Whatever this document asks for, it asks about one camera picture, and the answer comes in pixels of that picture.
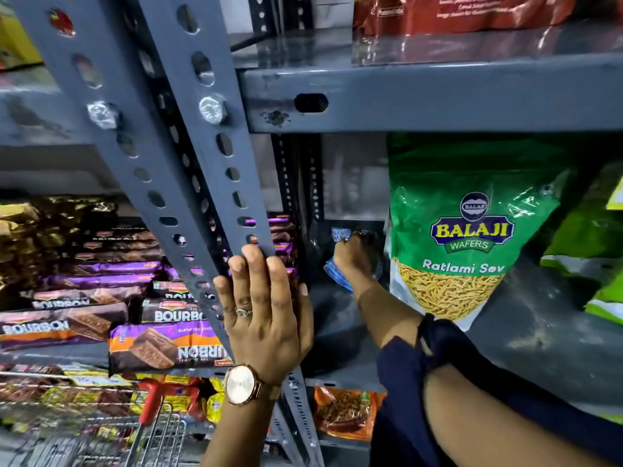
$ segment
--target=hand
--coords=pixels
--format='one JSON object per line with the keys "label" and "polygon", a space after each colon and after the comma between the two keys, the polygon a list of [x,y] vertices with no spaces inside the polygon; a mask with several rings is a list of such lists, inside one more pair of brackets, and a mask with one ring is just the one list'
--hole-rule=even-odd
{"label": "hand", "polygon": [[340,272],[347,279],[353,274],[362,274],[365,277],[372,275],[370,256],[366,251],[365,236],[355,231],[346,241],[344,238],[335,245],[333,261]]}
{"label": "hand", "polygon": [[[251,367],[262,382],[281,385],[313,345],[313,309],[307,286],[299,285],[293,303],[281,259],[265,259],[253,244],[245,245],[242,254],[244,258],[229,259],[233,292],[226,277],[214,279],[232,355],[237,364]],[[236,308],[252,313],[238,316]]]}

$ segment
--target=person's left hand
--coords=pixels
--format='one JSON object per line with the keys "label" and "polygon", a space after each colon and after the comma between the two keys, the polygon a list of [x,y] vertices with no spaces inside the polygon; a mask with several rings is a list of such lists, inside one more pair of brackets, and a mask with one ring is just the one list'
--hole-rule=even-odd
{"label": "person's left hand", "polygon": [[[303,283],[292,302],[284,263],[264,258],[253,244],[229,259],[234,289],[219,276],[214,287],[223,306],[234,360],[251,367],[262,382],[281,385],[313,345],[313,309]],[[252,310],[239,316],[236,308]]]}

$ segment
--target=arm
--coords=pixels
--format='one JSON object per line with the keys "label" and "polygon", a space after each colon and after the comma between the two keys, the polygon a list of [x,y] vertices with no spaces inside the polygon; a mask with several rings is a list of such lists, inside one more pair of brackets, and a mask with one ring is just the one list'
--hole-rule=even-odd
{"label": "arm", "polygon": [[[294,301],[281,259],[265,259],[254,245],[229,260],[233,289],[225,277],[214,279],[223,306],[225,329],[237,364],[250,366],[269,385],[281,386],[286,375],[313,344],[313,309],[301,284]],[[238,316],[236,309],[252,311]],[[252,400],[223,407],[221,421],[201,467],[258,466],[274,402]]]}
{"label": "arm", "polygon": [[[383,347],[398,336],[415,346],[422,316],[372,279],[360,235],[338,243],[334,261],[352,285],[375,343]],[[460,467],[611,465],[518,415],[452,365],[428,374],[423,397],[435,440]]]}

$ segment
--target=shelf rack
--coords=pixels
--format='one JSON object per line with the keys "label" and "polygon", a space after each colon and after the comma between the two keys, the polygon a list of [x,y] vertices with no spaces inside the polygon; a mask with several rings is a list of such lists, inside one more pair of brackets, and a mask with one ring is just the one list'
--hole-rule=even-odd
{"label": "shelf rack", "polygon": [[[249,1],[256,33],[233,37],[218,0],[10,0],[45,67],[0,76],[0,144],[95,144],[226,348],[210,284],[225,270],[222,249],[238,252],[251,234],[267,255],[274,253],[249,133],[274,135],[277,164],[284,164],[284,209],[320,223],[318,138],[296,133],[623,130],[623,103],[612,94],[623,73],[622,27],[571,23],[366,42],[353,40],[350,29],[284,33],[313,27],[309,6],[286,6],[280,15],[269,0]],[[50,10],[69,14],[74,36],[51,26]],[[77,56],[97,69],[101,85],[84,82]],[[195,66],[194,56],[201,61]],[[214,108],[224,105],[222,121],[202,115],[206,98]],[[113,120],[110,129],[89,120],[87,105],[97,102]],[[288,175],[298,174],[297,160],[306,206],[299,206],[296,190],[292,203],[284,193]],[[228,176],[232,169],[239,180]],[[241,217],[257,226],[241,226]],[[518,282],[529,276],[541,283],[552,278],[520,260],[469,336],[494,363],[565,400],[622,406],[614,387],[623,372],[594,361],[623,365],[623,328],[579,312],[569,317],[560,308],[575,307],[563,293],[552,298],[545,286],[518,294]],[[378,349],[351,295],[331,281],[315,283],[315,348],[284,383],[270,440],[291,464],[323,467],[321,446],[367,446],[319,436],[306,386],[384,388],[376,375]],[[97,346],[84,356],[105,365]],[[60,347],[51,351],[70,359]],[[10,357],[35,362],[39,356]],[[571,359],[575,365],[566,362]]]}

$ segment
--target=wristwatch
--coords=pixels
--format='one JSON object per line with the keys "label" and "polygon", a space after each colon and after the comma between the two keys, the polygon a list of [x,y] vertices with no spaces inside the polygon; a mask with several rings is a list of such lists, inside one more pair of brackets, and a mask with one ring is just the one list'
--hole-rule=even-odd
{"label": "wristwatch", "polygon": [[276,401],[281,386],[262,382],[248,365],[237,365],[227,371],[225,394],[232,405],[244,405],[251,400]]}

